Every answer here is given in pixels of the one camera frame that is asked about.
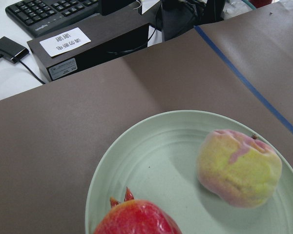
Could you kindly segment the red pomegranate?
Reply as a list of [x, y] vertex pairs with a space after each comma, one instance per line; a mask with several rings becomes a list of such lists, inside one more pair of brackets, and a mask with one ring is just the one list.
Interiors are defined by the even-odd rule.
[[159, 206], [135, 199], [126, 188], [124, 201], [109, 198], [110, 211], [95, 228], [95, 234], [180, 234], [174, 219]]

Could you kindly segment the peach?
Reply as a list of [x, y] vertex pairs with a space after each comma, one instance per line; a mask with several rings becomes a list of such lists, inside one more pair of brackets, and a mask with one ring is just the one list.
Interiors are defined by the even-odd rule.
[[222, 129], [206, 136], [196, 168], [199, 182], [228, 204], [255, 208], [273, 195], [281, 177], [282, 162], [268, 144]]

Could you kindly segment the green plate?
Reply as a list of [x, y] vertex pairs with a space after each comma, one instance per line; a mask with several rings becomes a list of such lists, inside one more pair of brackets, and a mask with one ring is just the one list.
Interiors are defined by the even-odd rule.
[[164, 210], [184, 234], [293, 234], [293, 169], [283, 161], [273, 196], [257, 208], [236, 208], [205, 189], [196, 175], [196, 157], [206, 135], [249, 127], [218, 114], [172, 111], [149, 117], [125, 131], [106, 151], [90, 183], [85, 231], [94, 232], [110, 210], [111, 196], [130, 189]]

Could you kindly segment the black computer box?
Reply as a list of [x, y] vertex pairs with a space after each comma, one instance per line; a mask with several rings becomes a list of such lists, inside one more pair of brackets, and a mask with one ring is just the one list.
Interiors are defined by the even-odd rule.
[[48, 81], [55, 81], [144, 49], [156, 31], [148, 22], [76, 23], [27, 44]]

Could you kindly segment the black keyboard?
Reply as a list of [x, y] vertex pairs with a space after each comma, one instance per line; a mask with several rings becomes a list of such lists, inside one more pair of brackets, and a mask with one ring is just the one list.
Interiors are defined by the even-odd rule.
[[97, 0], [20, 0], [6, 14], [30, 36], [37, 38], [77, 23], [99, 12]]

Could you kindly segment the small black adapter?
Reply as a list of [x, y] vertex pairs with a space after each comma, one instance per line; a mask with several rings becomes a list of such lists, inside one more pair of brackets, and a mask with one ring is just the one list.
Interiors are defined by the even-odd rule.
[[15, 64], [29, 54], [29, 50], [8, 37], [0, 38], [0, 55]]

